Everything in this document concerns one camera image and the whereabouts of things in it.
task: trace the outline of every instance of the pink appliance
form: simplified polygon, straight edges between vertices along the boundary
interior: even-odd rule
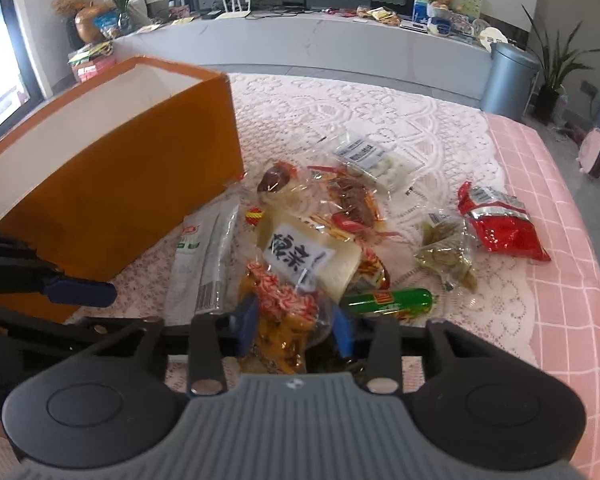
[[[587,134],[576,160],[580,163],[580,173],[600,177],[600,128],[594,128]]]

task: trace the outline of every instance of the white lace tablecloth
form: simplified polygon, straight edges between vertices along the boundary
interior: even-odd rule
[[[505,190],[504,172],[479,110],[387,88],[316,78],[240,74],[232,75],[231,82],[247,169],[272,158],[301,158],[324,137],[352,130],[371,134],[388,149],[419,160],[416,196],[433,208],[454,208],[456,192],[467,180]],[[378,252],[392,286],[428,288],[438,297],[431,317],[449,319],[535,364],[530,341],[536,306],[526,280],[526,260],[481,254],[476,264],[478,293],[443,292],[437,276],[414,265],[420,214],[408,208],[391,211],[392,226],[404,241]],[[113,283],[119,296],[112,307],[84,308],[77,316],[144,317],[161,312],[179,233],[179,228],[171,232],[116,277]],[[242,274],[240,269],[235,273]],[[406,388],[419,386],[419,362],[405,359],[405,369]],[[181,365],[171,365],[172,387],[183,387],[183,370]]]

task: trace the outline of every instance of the gray trash can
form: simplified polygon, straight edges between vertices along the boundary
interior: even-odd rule
[[[480,108],[519,121],[529,101],[540,62],[534,54],[508,43],[492,45],[491,59],[491,72]]]

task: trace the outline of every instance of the vase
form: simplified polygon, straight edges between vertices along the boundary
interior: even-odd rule
[[[120,17],[118,18],[118,28],[120,29],[120,34],[123,36],[126,36],[134,31],[134,24],[131,22],[128,12],[120,12]]]
[[[533,113],[534,117],[542,124],[546,125],[551,121],[558,97],[560,97],[560,94],[557,91],[549,88],[547,85],[542,85],[542,88],[538,92],[538,99],[536,100],[536,107]]]
[[[80,50],[84,47],[84,41],[78,34],[78,28],[75,25],[75,16],[69,16],[65,22],[66,36],[69,39],[69,45],[73,50]]]
[[[84,43],[100,43],[104,41],[104,36],[100,29],[93,23],[93,19],[108,10],[109,7],[96,6],[92,3],[89,7],[85,7],[75,15],[75,26],[78,30],[78,35]]]

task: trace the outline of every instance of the white candy package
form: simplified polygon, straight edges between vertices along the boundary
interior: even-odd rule
[[[386,149],[369,136],[352,132],[318,146],[337,158],[348,173],[390,193],[408,192],[414,183],[414,172],[422,165]]]

